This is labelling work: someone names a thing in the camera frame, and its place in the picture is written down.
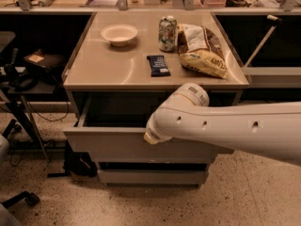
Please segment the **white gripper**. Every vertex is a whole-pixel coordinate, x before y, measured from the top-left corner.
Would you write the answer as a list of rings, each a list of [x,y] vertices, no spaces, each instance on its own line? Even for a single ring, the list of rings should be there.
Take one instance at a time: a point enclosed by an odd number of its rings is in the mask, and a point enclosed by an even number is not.
[[[164,124],[169,121],[169,117],[152,114],[146,125],[144,139],[151,145],[171,140],[171,136],[164,132]]]

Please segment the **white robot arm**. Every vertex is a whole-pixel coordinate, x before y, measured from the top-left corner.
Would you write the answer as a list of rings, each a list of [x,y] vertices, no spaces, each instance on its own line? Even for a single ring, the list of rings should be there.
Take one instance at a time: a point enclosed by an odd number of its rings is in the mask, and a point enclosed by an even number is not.
[[[201,141],[245,153],[301,164],[301,103],[209,106],[199,85],[186,83],[153,112],[144,139]]]

